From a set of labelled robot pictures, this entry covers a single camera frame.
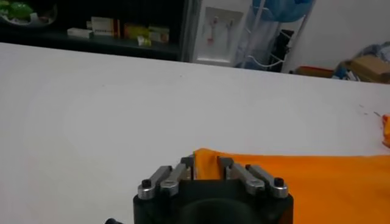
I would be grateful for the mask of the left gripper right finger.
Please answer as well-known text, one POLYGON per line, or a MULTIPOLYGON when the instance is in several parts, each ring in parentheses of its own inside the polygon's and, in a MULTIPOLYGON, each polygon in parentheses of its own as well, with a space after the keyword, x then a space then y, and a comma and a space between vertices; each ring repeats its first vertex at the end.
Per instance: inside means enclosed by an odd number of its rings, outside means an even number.
POLYGON ((232 158, 217 157, 219 169, 223 180, 240 180, 246 192, 256 195, 266 192, 273 198, 286 198, 288 185, 283 178, 273 177, 258 165, 247 164, 242 166, 232 158))

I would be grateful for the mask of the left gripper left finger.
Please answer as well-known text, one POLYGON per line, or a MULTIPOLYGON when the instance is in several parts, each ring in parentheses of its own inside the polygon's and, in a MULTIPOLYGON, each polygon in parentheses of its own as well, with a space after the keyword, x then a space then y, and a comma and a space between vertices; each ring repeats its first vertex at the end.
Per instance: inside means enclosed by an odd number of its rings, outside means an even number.
POLYGON ((179 193, 181 181, 194 178, 194 156, 182 157, 175 167, 160 166, 151 177, 143 179, 138 186, 137 196, 141 200, 151 200, 160 192, 165 192, 172 197, 179 193))

